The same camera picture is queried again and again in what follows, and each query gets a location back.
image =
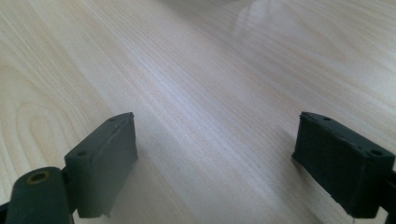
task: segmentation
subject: black plastic block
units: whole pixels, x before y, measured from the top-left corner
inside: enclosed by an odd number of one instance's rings
[[[375,217],[395,156],[333,119],[303,112],[297,160],[353,217]]]
[[[17,223],[73,223],[60,169],[34,170],[15,182],[6,224]]]
[[[133,113],[108,119],[64,159],[71,207],[80,217],[109,215],[137,161]]]

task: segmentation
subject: wood grain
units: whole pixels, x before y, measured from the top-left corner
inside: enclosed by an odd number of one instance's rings
[[[291,161],[302,110],[396,152],[396,3],[0,2],[0,203],[105,119],[139,162],[111,219],[352,223]],[[377,219],[356,223],[383,223]]]

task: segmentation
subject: hole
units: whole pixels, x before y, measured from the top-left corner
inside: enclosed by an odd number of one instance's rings
[[[48,171],[35,173],[27,178],[27,183],[30,185],[38,184],[48,179],[49,177],[50,173]]]
[[[382,156],[382,152],[378,151],[378,150],[371,150],[370,151],[372,154],[376,155],[376,156]]]
[[[86,151],[80,151],[77,155],[80,156],[80,157],[83,157],[83,156],[87,155],[87,152]]]

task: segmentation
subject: screw hole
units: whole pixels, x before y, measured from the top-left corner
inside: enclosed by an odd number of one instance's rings
[[[48,171],[35,173],[27,178],[27,183],[30,185],[38,184],[48,179],[49,177],[50,173]]]
[[[378,151],[378,150],[371,150],[370,151],[372,154],[376,155],[376,156],[382,156],[382,152]]]
[[[87,155],[87,152],[86,151],[80,151],[77,155],[80,156],[80,157],[83,157],[83,156]]]

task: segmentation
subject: black plastic piece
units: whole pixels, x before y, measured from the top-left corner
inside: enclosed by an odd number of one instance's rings
[[[46,167],[20,177],[12,190],[6,223],[73,223],[61,170]]]
[[[134,114],[108,119],[64,159],[71,207],[80,217],[108,215],[137,160]]]
[[[30,172],[0,206],[0,224],[74,223],[80,217],[108,215],[137,160],[134,115],[108,119],[65,157],[66,167]]]
[[[292,157],[353,217],[375,217],[395,160],[337,121],[307,112]]]

